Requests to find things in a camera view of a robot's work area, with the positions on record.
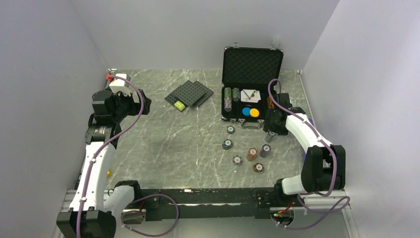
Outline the dark green chip stack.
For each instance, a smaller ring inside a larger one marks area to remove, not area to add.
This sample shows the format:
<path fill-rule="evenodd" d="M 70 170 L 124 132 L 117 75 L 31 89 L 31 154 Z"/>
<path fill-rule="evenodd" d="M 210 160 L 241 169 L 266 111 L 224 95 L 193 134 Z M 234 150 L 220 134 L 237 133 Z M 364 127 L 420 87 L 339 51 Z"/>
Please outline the dark green chip stack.
<path fill-rule="evenodd" d="M 238 102 L 240 100 L 240 89 L 232 88 L 232 100 Z"/>

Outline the purple-grey chip stack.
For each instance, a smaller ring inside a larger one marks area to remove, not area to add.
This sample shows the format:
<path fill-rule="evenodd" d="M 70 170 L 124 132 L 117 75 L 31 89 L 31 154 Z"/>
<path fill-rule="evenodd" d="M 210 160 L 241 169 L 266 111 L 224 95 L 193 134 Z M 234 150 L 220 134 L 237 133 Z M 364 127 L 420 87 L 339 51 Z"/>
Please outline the purple-grey chip stack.
<path fill-rule="evenodd" d="M 277 134 L 273 131 L 268 131 L 264 137 L 265 142 L 270 143 Z"/>

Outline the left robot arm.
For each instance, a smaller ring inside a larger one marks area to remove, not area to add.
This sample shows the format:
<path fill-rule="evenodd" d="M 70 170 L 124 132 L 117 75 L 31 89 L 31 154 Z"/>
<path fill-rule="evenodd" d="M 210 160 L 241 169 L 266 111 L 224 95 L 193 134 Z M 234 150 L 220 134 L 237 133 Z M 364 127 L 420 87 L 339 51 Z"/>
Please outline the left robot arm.
<path fill-rule="evenodd" d="M 120 123 L 127 116 L 147 115 L 151 99 L 142 90 L 136 94 L 114 93 L 109 88 L 92 95 L 93 113 L 85 133 L 86 153 L 76 194 L 67 211 L 59 212 L 56 224 L 65 238 L 112 238 L 126 206 L 142 202 L 140 185 L 134 180 L 119 181 L 104 198 L 107 173 L 114 158 Z"/>

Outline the grey chip stack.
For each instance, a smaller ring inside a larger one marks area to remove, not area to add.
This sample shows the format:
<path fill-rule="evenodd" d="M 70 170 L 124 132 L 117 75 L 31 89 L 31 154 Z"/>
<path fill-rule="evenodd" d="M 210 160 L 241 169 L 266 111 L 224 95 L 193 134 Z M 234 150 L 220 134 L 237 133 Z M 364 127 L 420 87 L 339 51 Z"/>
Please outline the grey chip stack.
<path fill-rule="evenodd" d="M 232 110 L 232 99 L 229 97 L 224 98 L 224 110 L 230 112 Z"/>

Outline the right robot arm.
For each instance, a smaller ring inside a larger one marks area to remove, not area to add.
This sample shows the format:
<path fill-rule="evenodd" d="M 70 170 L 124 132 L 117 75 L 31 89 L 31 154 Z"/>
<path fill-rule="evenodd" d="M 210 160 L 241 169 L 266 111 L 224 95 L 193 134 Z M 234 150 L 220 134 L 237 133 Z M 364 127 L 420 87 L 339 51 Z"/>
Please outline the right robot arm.
<path fill-rule="evenodd" d="M 280 93 L 268 99 L 263 130 L 277 135 L 291 133 L 304 150 L 304 163 L 299 175 L 276 182 L 273 200 L 287 205 L 294 194 L 329 192 L 345 186 L 346 151 L 334 145 L 314 128 L 300 107 L 293 107 L 289 95 Z"/>

